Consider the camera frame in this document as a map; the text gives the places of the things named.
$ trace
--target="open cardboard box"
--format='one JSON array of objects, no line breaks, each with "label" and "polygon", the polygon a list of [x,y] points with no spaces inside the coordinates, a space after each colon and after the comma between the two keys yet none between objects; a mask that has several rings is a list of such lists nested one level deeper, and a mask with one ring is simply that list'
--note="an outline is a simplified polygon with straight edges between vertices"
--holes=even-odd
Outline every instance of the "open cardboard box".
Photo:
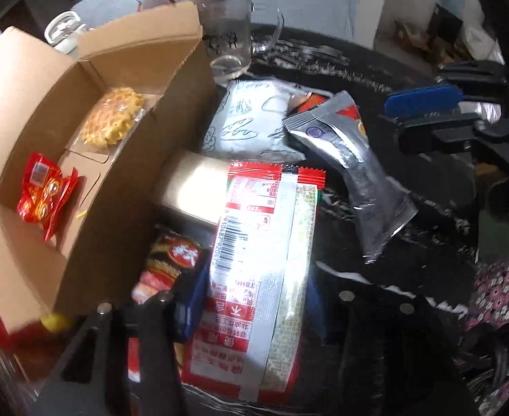
[{"label": "open cardboard box", "polygon": [[[80,38],[79,52],[74,62],[17,29],[0,36],[0,318],[8,333],[49,312],[129,299],[154,238],[152,188],[170,154],[199,140],[217,100],[191,2],[101,26]],[[151,95],[152,109],[118,155],[68,150],[88,110],[119,86]],[[47,243],[15,212],[34,151],[79,173]]]}]

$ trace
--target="glass mug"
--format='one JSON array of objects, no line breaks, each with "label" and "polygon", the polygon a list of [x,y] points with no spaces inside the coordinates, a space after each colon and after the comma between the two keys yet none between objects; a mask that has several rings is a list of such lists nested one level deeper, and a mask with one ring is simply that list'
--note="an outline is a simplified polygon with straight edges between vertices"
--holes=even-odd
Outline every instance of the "glass mug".
[{"label": "glass mug", "polygon": [[216,81],[233,80],[247,71],[251,54],[264,53],[276,43],[283,29],[283,15],[267,43],[251,40],[252,0],[201,0],[198,15],[203,41]]}]

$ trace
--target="barcode number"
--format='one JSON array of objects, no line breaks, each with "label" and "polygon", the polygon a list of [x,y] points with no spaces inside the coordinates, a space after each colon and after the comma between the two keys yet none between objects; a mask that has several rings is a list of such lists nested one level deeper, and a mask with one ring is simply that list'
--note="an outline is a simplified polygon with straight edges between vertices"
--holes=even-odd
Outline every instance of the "barcode number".
[{"label": "barcode number", "polygon": [[233,264],[242,263],[241,257],[248,238],[249,235],[241,231],[241,221],[237,217],[228,216],[216,269],[229,272]]},{"label": "barcode number", "polygon": [[35,186],[43,187],[46,180],[46,174],[48,174],[49,167],[41,162],[35,162],[33,171],[31,172],[31,178],[29,181]]}]

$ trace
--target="waffle cookie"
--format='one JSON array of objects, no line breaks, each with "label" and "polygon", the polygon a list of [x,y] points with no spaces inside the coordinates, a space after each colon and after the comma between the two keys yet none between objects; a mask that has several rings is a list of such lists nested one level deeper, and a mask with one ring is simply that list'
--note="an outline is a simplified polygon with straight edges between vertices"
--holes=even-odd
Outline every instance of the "waffle cookie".
[{"label": "waffle cookie", "polygon": [[112,89],[87,115],[81,130],[84,143],[106,148],[122,140],[133,126],[143,103],[143,96],[130,87]]}]

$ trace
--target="black table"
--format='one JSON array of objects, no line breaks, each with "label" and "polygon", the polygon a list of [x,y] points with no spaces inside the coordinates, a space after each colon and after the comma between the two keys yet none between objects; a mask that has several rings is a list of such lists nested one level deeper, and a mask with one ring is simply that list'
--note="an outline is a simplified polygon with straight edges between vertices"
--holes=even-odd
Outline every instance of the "black table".
[{"label": "black table", "polygon": [[[271,26],[259,25],[254,37],[262,40],[272,31]],[[253,58],[249,73],[256,77],[274,76],[333,93],[347,90],[359,107],[370,144],[383,167],[410,190],[419,207],[418,215],[388,243],[378,261],[365,265],[342,178],[305,152],[306,165],[328,170],[311,258],[310,282],[319,294],[316,298],[329,302],[336,300],[341,290],[356,293],[366,286],[323,272],[316,266],[323,263],[336,273],[357,273],[382,287],[421,294],[436,304],[445,302],[451,311],[437,313],[449,334],[456,336],[460,321],[459,314],[453,311],[463,311],[457,305],[469,301],[477,247],[474,171],[470,159],[439,153],[405,156],[395,145],[394,124],[380,115],[389,93],[428,84],[429,79],[377,52],[295,29],[284,29],[272,51]],[[391,296],[399,302],[411,301],[406,294],[391,293]],[[337,382],[341,347],[333,342],[322,343],[316,334],[314,299],[314,293],[307,294],[298,357],[299,377],[288,401],[294,407],[289,410],[294,413],[321,412]],[[340,314],[328,316],[341,317]],[[192,414],[197,411],[218,414],[209,409],[242,414],[264,412],[261,408],[230,407],[191,388],[187,396]]]}]

